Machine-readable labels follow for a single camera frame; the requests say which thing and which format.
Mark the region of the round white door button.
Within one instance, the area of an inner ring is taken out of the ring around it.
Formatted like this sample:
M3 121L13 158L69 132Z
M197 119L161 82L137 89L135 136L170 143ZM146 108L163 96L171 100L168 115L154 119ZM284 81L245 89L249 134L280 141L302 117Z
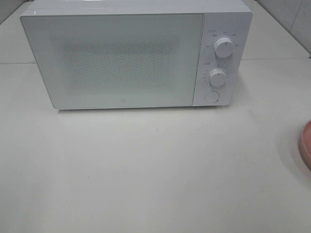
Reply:
M220 94L217 91L210 91L205 94L205 101L209 103L217 103L219 98Z

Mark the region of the pink round plate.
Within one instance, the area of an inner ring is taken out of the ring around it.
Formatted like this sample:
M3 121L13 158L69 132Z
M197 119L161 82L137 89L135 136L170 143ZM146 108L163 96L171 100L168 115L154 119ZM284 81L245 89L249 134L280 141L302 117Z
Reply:
M311 169L311 121L303 127L299 138L299 152L307 168Z

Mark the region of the white microwave door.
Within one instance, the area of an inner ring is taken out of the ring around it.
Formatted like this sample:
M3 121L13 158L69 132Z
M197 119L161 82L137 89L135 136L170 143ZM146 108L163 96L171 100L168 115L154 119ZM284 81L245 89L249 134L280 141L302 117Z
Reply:
M55 109L192 105L203 14L24 16Z

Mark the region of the lower white dial knob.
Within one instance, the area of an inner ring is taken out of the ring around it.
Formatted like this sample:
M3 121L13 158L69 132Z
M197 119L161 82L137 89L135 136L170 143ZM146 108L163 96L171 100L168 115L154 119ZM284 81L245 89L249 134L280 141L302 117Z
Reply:
M226 71L221 68L216 68L209 73L208 78L210 85L214 87L222 86L226 82Z

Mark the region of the white dial knob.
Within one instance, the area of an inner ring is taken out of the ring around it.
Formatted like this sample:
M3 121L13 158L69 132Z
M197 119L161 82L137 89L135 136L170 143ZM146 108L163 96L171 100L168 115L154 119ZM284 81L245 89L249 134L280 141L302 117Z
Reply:
M210 85L214 87L222 86L226 82L226 71L221 68L216 68L209 73L208 78Z
M228 36L218 38L214 42L214 52L220 58L229 57L233 53L233 49L234 41Z

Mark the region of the upper white dial knob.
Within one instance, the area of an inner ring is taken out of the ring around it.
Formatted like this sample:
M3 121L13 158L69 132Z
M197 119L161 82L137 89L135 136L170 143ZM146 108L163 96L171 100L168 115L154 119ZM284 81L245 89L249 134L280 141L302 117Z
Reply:
M218 38L214 42L214 52L220 58L229 57L233 53L233 49L234 41L228 36Z

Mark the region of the white microwave oven body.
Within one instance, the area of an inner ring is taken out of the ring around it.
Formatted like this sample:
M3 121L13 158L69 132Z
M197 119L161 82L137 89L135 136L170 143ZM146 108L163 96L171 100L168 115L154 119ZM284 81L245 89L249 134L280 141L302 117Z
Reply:
M230 103L238 69L248 37L253 14L240 0L36 0L21 15L79 16L79 15L164 15L203 14L197 74L192 105L224 106ZM228 36L234 41L233 53L226 58L214 52L216 39ZM216 69L226 71L222 86L210 85L208 75ZM205 101L205 94L217 91L217 103Z

